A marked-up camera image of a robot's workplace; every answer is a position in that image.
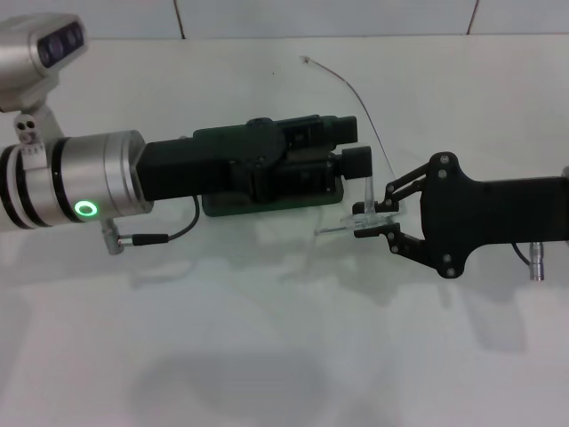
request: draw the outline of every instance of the dark green mounting plate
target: dark green mounting plate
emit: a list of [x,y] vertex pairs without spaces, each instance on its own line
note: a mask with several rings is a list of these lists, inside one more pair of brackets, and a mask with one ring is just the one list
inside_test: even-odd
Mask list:
[[336,190],[322,195],[283,197],[271,203],[258,204],[253,203],[249,197],[242,193],[215,193],[202,196],[202,207],[207,216],[215,217],[333,205],[340,203],[343,198],[344,186],[341,178],[336,178]]

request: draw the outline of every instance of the green led ring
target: green led ring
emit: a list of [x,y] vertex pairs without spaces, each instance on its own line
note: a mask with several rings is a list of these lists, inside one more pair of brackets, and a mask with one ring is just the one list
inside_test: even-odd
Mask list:
[[97,214],[98,211],[99,209],[97,209],[97,206],[93,202],[90,202],[88,200],[81,200],[75,203],[75,212],[77,212],[78,215],[94,216]]

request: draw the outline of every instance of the white table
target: white table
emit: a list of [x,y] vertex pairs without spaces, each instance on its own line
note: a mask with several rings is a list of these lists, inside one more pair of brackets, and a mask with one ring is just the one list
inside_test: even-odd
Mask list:
[[[147,141],[253,117],[356,115],[363,95],[396,173],[438,151],[479,180],[569,164],[569,37],[96,42],[50,97],[68,135]],[[11,115],[0,117],[5,145]],[[167,246],[106,254],[96,223],[0,240],[0,425],[369,427],[569,424],[569,250],[530,283],[509,246],[464,276],[389,253],[384,238],[313,239],[343,204],[209,219]],[[418,200],[401,218],[421,235]],[[191,202],[125,232],[175,231]]]

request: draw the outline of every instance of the silver camera housing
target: silver camera housing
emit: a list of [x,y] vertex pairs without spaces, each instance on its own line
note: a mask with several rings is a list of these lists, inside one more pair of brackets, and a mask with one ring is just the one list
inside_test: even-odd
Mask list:
[[38,13],[0,23],[0,111],[25,111],[57,86],[59,71],[87,48],[81,19]]

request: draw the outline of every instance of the white surface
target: white surface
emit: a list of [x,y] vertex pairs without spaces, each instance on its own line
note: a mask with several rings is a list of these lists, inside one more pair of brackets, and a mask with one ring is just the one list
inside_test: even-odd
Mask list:
[[[357,115],[364,96],[398,174],[443,149],[479,180],[557,175],[569,160],[569,37],[98,42],[51,104],[69,135],[147,141],[252,117]],[[12,116],[0,137],[14,141]],[[383,238],[311,231],[343,205],[203,218],[168,246],[105,253],[96,224],[0,237],[0,425],[566,426],[565,244],[532,284],[511,247],[464,277]],[[125,232],[177,230],[187,200]],[[402,220],[420,233],[417,200]]]
[[481,0],[471,34],[569,32],[565,0]]
[[476,0],[179,0],[186,36],[465,34]]
[[0,20],[35,12],[76,13],[90,38],[180,38],[172,0],[2,0]]

